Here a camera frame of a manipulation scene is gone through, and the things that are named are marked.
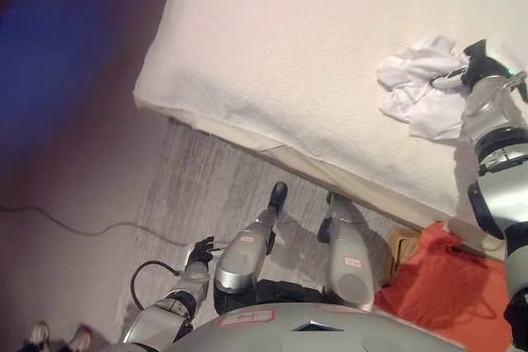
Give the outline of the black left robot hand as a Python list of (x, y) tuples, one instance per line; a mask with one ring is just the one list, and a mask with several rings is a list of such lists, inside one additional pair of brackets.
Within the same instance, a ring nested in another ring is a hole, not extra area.
[(206, 237), (197, 242), (187, 258), (186, 267), (196, 262), (207, 266), (213, 259), (213, 250), (215, 248), (214, 239), (214, 237)]

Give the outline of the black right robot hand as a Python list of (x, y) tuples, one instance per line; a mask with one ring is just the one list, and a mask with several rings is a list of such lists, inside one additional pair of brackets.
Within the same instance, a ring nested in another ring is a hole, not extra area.
[(482, 39), (466, 47), (463, 54), (468, 57), (468, 65), (444, 76), (429, 81), (433, 88), (451, 89), (465, 86), (472, 90), (474, 85), (486, 77), (510, 77), (512, 72), (507, 64), (492, 55), (493, 47), (488, 40)]

